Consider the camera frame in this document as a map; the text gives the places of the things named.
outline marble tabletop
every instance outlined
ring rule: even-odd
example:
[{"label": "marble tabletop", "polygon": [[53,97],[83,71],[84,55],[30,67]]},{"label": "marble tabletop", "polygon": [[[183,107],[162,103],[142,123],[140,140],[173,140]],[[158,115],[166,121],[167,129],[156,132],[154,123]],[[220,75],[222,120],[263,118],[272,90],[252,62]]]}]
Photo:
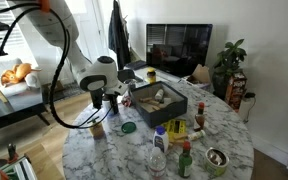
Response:
[{"label": "marble tabletop", "polygon": [[[168,83],[187,96],[186,119],[188,133],[193,133],[194,115],[199,102],[205,103],[204,138],[193,141],[192,174],[189,179],[214,179],[203,168],[203,155],[210,147],[218,148],[230,158],[226,172],[215,179],[251,179],[253,146],[247,128],[240,117],[214,95],[182,83]],[[83,122],[95,109],[89,105],[74,124]],[[98,115],[103,117],[104,110]],[[132,121],[137,129],[131,134],[121,131],[123,123]],[[148,170],[149,154],[153,148],[154,130],[150,129],[133,107],[119,104],[119,114],[103,121],[106,136],[94,140],[88,129],[70,130],[63,147],[63,168],[66,179],[151,179]],[[177,174],[178,158],[182,147],[174,146],[166,155],[167,166],[163,179],[181,179]]]}]

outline black tv screen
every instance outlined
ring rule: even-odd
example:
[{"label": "black tv screen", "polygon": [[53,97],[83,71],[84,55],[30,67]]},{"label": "black tv screen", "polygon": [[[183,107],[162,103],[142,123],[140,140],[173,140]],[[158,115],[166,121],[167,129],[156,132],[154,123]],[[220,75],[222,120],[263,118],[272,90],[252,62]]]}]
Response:
[{"label": "black tv screen", "polygon": [[147,24],[146,64],[178,77],[204,66],[212,24]]}]

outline stuffed toy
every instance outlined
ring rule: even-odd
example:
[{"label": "stuffed toy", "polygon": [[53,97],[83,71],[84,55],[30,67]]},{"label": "stuffed toy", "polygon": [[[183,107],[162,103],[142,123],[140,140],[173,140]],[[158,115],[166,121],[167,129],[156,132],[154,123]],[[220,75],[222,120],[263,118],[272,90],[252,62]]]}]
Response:
[{"label": "stuffed toy", "polygon": [[13,70],[5,70],[0,76],[0,86],[6,86],[7,84],[17,84],[21,82],[26,75],[32,71],[41,71],[40,69],[32,69],[31,64],[23,63],[13,66]]}]

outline hardwood floor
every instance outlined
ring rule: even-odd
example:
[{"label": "hardwood floor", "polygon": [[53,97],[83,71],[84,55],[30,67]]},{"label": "hardwood floor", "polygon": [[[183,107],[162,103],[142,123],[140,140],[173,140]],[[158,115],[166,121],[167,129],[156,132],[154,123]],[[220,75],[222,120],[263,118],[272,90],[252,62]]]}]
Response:
[{"label": "hardwood floor", "polygon": [[[56,110],[61,119],[72,123],[79,113],[91,102],[89,93],[81,94],[55,103]],[[58,170],[63,173],[62,148],[68,134],[68,129],[59,125],[51,113],[43,114],[51,123],[50,126],[32,117],[10,127],[0,130],[0,157],[7,153],[6,145],[13,142],[17,145],[19,154],[33,146],[42,145]],[[288,180],[286,167],[263,153],[255,150],[254,170],[252,180]]]}]

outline potted plant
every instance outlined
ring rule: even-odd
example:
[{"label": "potted plant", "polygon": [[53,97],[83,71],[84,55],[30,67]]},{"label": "potted plant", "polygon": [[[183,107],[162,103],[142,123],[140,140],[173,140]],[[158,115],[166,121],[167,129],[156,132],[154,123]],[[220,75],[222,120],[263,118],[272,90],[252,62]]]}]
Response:
[{"label": "potted plant", "polygon": [[246,51],[239,47],[243,41],[244,39],[240,39],[235,44],[227,42],[225,44],[226,49],[217,54],[212,83],[214,94],[221,99],[225,98],[230,76],[235,72],[242,71],[239,63],[244,61],[244,56],[247,56]]}]

